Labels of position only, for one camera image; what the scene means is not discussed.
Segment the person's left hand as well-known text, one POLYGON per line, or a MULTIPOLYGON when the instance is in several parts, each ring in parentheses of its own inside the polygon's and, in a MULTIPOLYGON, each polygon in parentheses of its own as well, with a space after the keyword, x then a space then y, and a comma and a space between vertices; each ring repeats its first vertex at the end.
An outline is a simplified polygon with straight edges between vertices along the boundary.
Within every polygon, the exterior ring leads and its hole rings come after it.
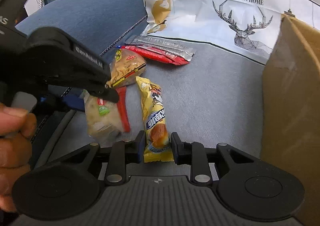
POLYGON ((30 171, 32 155, 30 139, 34 136, 37 119, 22 108, 1 104, 1 210, 15 212, 12 187, 16 180, 30 171))

